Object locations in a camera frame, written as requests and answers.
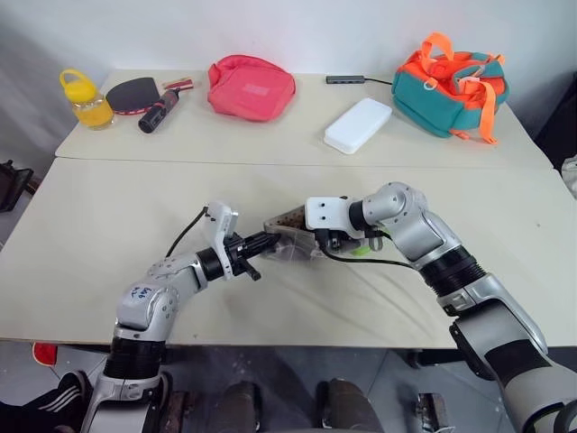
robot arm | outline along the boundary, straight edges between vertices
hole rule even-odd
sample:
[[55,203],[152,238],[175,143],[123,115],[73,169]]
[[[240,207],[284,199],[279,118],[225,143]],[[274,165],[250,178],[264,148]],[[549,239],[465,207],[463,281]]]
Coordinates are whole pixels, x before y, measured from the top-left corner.
[[[158,419],[162,394],[168,386],[159,374],[160,359],[179,309],[210,281],[230,280],[245,272],[255,281],[261,277],[248,259],[272,247],[279,235],[259,232],[240,237],[234,232],[238,214],[219,202],[210,203],[204,217],[208,248],[168,256],[153,264],[121,297],[111,353],[98,376],[82,433],[115,431],[119,413],[143,422]],[[103,403],[117,402],[131,402],[127,406],[131,409],[102,409]],[[142,413],[135,414],[134,408],[141,408]],[[108,424],[111,417],[112,427]],[[147,429],[143,425],[132,427],[130,431]]]
[[420,191],[392,182],[358,201],[309,198],[305,213],[316,234],[338,231],[360,239],[384,228],[445,313],[458,317],[450,327],[457,347],[474,373],[499,383],[517,430],[557,433],[555,419],[566,420],[567,403],[577,397],[577,374],[547,357],[536,323],[428,210]]

table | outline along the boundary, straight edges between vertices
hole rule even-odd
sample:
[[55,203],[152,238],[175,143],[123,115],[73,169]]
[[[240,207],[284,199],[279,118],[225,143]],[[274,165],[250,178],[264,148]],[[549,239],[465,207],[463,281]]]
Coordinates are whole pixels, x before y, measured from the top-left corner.
[[103,90],[147,76],[158,84],[192,76],[196,88],[181,93],[179,104],[153,134],[138,129],[138,116],[117,116],[112,127],[97,133],[77,125],[56,155],[88,160],[306,166],[552,168],[507,105],[496,115],[498,146],[456,137],[440,139],[394,110],[387,124],[357,153],[343,155],[323,143],[326,127],[364,97],[392,106],[389,86],[374,82],[329,86],[323,75],[297,74],[297,94],[291,105],[280,118],[265,124],[216,115],[206,101],[205,72],[116,70]]
[[[549,345],[577,345],[575,201],[552,170],[303,167],[58,158],[0,254],[1,337],[109,343],[114,306],[210,199],[237,231],[312,195],[361,197],[383,182],[423,190]],[[179,246],[206,243],[195,227]],[[399,259],[391,245],[380,254]],[[280,263],[215,281],[180,312],[172,344],[453,347],[451,319],[416,272]]]

yellow bottle cap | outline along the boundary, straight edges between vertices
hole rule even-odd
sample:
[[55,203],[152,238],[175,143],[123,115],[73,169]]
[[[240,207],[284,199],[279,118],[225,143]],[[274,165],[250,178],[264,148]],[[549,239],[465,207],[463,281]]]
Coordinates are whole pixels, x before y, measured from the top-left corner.
[[[64,78],[66,75],[74,75],[77,79],[67,82]],[[64,69],[60,73],[60,84],[70,102],[87,102],[98,94],[98,89],[90,78],[75,69]]]

white power bank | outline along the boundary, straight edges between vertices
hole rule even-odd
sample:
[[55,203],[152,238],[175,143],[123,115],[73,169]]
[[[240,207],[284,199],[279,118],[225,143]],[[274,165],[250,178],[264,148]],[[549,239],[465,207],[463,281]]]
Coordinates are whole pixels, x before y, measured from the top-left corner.
[[370,99],[357,102],[325,130],[325,143],[350,155],[359,150],[390,118],[390,106]]

pink pouch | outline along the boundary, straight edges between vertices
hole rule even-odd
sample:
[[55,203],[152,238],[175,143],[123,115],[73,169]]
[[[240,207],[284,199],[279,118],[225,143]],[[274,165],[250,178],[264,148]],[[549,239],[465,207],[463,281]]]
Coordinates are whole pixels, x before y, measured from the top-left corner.
[[296,91],[295,79],[257,57],[228,56],[208,70],[208,102],[217,113],[266,122],[282,113]]

